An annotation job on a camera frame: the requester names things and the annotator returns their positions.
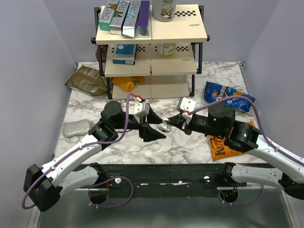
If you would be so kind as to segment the white earbud charging case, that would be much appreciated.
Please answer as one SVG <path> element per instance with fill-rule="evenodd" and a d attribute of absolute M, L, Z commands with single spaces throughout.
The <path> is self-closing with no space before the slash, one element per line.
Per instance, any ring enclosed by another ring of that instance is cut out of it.
<path fill-rule="evenodd" d="M 158 124 L 158 129 L 163 133 L 170 133 L 172 131 L 172 128 L 166 123 Z"/>

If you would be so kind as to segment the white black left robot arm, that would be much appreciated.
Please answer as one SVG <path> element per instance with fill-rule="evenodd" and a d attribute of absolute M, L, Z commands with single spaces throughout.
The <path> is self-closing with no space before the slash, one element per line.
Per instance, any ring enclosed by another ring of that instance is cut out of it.
<path fill-rule="evenodd" d="M 97 164 L 91 164 L 82 170 L 76 168 L 88 158 L 123 139 L 128 130 L 137 130 L 144 142 L 164 139 L 165 135 L 151 127 L 152 124 L 163 126 L 165 130 L 167 121 L 161 119 L 143 98 L 136 97 L 133 114 L 123 110 L 117 101 L 108 102 L 101 112 L 101 118 L 70 150 L 42 166 L 31 165 L 26 171 L 24 181 L 25 196 L 22 208 L 30 198 L 39 211 L 51 209 L 59 199 L 81 187 L 102 187 L 114 181 L 120 185 L 122 180 L 131 182 L 123 176 L 110 177 L 105 170 Z"/>

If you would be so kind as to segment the white earbud short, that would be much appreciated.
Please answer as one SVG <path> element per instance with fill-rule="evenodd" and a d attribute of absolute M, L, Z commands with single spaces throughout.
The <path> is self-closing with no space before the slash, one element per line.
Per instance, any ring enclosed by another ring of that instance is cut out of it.
<path fill-rule="evenodd" d="M 164 118 L 164 119 L 162 120 L 163 123 L 167 123 L 168 121 L 169 121 L 168 118 Z"/>

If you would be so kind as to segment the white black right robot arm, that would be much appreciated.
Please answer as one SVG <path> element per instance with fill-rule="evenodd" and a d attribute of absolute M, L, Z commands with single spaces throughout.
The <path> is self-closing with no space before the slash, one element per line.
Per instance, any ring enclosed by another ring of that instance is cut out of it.
<path fill-rule="evenodd" d="M 208 106 L 208 115 L 183 111 L 170 117 L 168 124 L 190 135 L 203 133 L 224 139 L 224 145 L 241 153 L 250 154 L 271 165 L 271 168 L 225 164 L 218 180 L 224 186 L 232 183 L 257 183 L 283 190 L 287 195 L 304 198 L 304 159 L 262 134 L 260 128 L 235 119 L 235 110 L 220 102 Z"/>

